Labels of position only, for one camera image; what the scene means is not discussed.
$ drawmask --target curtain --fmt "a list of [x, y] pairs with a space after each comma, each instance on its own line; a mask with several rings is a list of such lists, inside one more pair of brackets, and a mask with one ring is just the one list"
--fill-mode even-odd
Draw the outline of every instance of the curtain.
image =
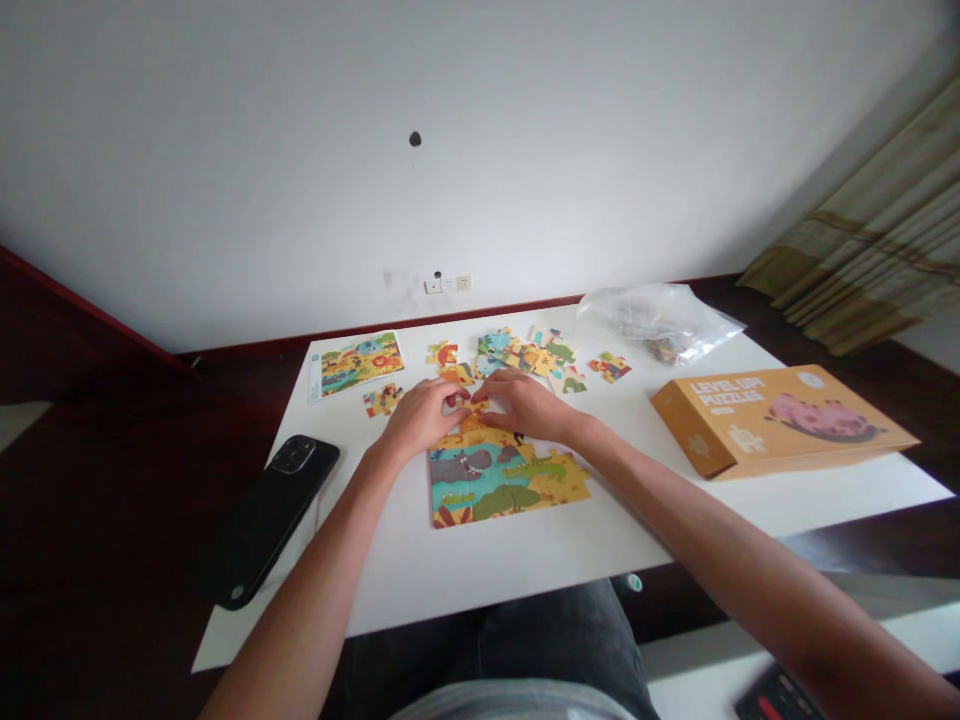
[[738, 285], [846, 355], [960, 303], [960, 78]]

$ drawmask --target gray pants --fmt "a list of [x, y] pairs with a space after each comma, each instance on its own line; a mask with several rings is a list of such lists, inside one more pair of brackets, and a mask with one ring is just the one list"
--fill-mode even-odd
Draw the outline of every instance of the gray pants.
[[609, 580], [362, 635], [343, 659], [351, 720], [389, 718], [450, 683], [517, 678], [582, 683], [657, 717]]

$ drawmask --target clear plastic bag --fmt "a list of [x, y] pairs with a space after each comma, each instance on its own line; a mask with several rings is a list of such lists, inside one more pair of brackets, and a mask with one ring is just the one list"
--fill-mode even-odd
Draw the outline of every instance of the clear plastic bag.
[[612, 334], [674, 367], [696, 362], [744, 327], [700, 302], [687, 285], [603, 288], [585, 295], [577, 307], [578, 335]]

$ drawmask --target smartphone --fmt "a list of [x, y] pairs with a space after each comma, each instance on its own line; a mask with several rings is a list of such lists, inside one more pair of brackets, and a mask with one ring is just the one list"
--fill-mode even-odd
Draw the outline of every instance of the smartphone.
[[227, 610], [249, 603], [339, 457], [306, 435], [287, 440], [195, 566], [196, 590]]

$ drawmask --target hand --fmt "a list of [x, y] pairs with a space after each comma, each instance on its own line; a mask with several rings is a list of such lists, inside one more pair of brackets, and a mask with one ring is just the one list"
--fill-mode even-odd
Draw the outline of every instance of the hand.
[[530, 437], [569, 445], [567, 438], [584, 413], [574, 410], [543, 385], [519, 370], [497, 370], [473, 395], [472, 402], [499, 395], [513, 404], [509, 413], [483, 414], [483, 423]]
[[417, 453], [426, 452], [470, 415], [467, 408], [449, 415], [440, 414], [444, 399], [453, 407], [458, 395], [464, 400], [470, 398], [470, 393], [456, 383], [440, 378], [421, 380], [413, 390], [404, 393], [377, 443], [404, 462]]

